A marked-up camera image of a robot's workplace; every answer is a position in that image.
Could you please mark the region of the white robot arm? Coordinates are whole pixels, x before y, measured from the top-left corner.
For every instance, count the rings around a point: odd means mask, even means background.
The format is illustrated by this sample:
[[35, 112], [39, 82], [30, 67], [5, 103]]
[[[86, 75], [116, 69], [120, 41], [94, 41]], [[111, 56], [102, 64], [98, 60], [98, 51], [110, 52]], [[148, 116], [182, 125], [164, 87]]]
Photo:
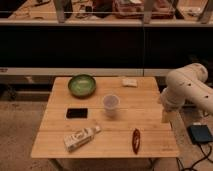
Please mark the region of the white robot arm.
[[192, 63], [170, 71], [166, 76], [167, 87], [160, 94], [163, 106], [162, 122], [170, 122], [188, 100], [199, 109], [213, 115], [213, 88], [205, 84], [207, 69], [200, 63]]

